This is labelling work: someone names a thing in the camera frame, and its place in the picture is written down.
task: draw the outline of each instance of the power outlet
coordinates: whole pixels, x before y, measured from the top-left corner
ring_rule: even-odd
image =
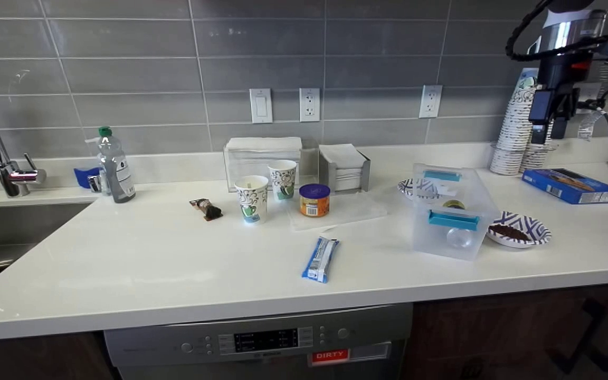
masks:
[[[248,112],[252,122],[273,122],[270,90],[248,90]]]
[[[438,114],[441,95],[444,95],[441,84],[425,84],[417,117],[419,119],[434,119]]]
[[[299,90],[299,121],[320,121],[319,90]]]

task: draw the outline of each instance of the white container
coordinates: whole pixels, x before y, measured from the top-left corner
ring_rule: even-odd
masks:
[[[224,146],[228,191],[236,192],[236,183],[244,175],[268,177],[268,166],[276,160],[293,160],[299,167],[302,138],[231,138]]]
[[[497,210],[472,169],[416,166],[413,247],[472,260]]]

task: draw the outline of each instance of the jar lid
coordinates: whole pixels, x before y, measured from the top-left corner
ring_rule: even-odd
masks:
[[[299,197],[304,199],[326,199],[330,197],[330,189],[323,184],[305,184],[299,189]]]

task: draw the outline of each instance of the paper cup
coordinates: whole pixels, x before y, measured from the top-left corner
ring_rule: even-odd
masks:
[[[279,202],[290,202],[296,197],[297,163],[276,160],[268,166],[270,189]]]
[[[244,225],[259,225],[268,214],[268,179],[261,175],[240,177],[236,184],[240,218]]]

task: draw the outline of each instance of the small bottle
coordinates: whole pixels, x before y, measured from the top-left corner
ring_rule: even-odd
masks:
[[[99,128],[97,132],[99,132],[97,158],[102,166],[103,183],[114,203],[127,203],[134,199],[127,154],[123,152],[118,140],[111,135],[109,128]]]

